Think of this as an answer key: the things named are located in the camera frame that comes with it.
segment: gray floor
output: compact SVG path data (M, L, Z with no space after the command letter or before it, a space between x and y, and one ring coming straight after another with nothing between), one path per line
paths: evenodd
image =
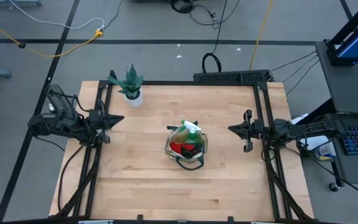
M236 1L228 0L230 12ZM200 1L219 16L223 1ZM358 10L358 0L346 0L352 13ZM82 24L93 17L112 18L119 1L81 0L73 25ZM262 24L269 0L241 0L237 11L223 24L221 39L255 40ZM42 7L24 9L39 19L65 23L73 0L43 1ZM195 17L209 22L203 11ZM267 21L264 40L322 40L332 37L347 21L339 0L276 0ZM17 38L59 39L63 29L38 24L16 9L0 7L0 26ZM98 22L82 30L71 30L68 39L87 39L98 28ZM105 31L105 40L151 39L206 39L216 38L211 27L195 24L188 15L170 9L164 1L143 0L134 4L124 0L118 18ZM57 44L31 44L34 49L53 54ZM68 50L72 44L65 44ZM192 80L201 72L201 58L213 49L206 44L111 44L87 45L60 59L52 83L59 84L67 94L77 94L83 80L100 80L109 70L123 77L132 63L146 74L147 80ZM223 70L248 70L253 45L219 45L216 55ZM273 69L304 56L313 46L261 45L253 69ZM312 61L292 79L285 82L290 90L306 72ZM42 58L19 49L14 44L0 44L0 68L12 71L11 79L0 79L0 201L12 168L20 151L26 124L34 112L42 85L52 59ZM275 71L280 82L306 60ZM207 61L209 71L216 66ZM288 96L292 115L308 113L329 98L328 88L319 64L313 67L303 81ZM65 138L49 137L64 146ZM49 144L34 139L21 175L9 204L5 221L43 218L48 215L62 152ZM304 161L306 181L316 218L327 222L358 223L358 192L350 187L332 193L327 188L332 177L311 161Z

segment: caster wheel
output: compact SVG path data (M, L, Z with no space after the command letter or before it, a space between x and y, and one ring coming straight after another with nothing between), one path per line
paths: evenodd
M339 190L339 187L336 185L335 182L333 183L330 183L329 184L329 189L332 191L332 192L337 192Z

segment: wooden table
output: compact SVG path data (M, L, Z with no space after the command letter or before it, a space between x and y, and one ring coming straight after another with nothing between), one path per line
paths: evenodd
M84 108L93 107L97 86L98 82L82 83L79 98ZM268 83L268 89L274 118L290 119L283 84ZM260 158L262 143L253 139L254 150L244 153L244 141L227 129L241 123L247 109L257 118L251 86L144 85L140 108L128 106L118 90L113 87L109 113L125 119L110 131L111 144L103 145L91 218L133 220L143 214L145 220L224 221L233 216L235 221L273 221L266 168ZM262 92L260 98L267 121ZM183 170L164 153L170 133L166 126L179 126L183 119L198 120L208 135L208 153L200 170ZM292 143L288 147L296 149ZM77 149L78 141L69 140L62 166ZM84 151L65 172L63 205L78 186ZM300 157L288 150L281 153L287 188L313 217ZM51 215L58 212L57 189ZM277 193L285 217L278 189ZM86 197L84 193L80 214Z

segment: white pot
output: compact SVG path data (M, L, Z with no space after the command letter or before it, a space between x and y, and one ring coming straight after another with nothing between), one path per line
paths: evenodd
M143 99L143 93L142 93L142 90L141 90L141 89L140 89L139 91L140 91L140 96L139 96L138 98L134 99L134 100L130 100L130 99L127 98L126 95L124 95L125 100L127 100L129 106L131 106L131 107L138 107L138 106L142 105L143 100L144 100L144 99Z

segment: red object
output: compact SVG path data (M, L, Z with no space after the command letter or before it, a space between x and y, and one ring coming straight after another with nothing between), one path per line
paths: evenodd
M181 154L181 149L186 149L187 151L191 151L195 148L194 145L192 144L176 144L174 142L171 142L169 144L169 146L171 147L172 151L174 151L175 153Z

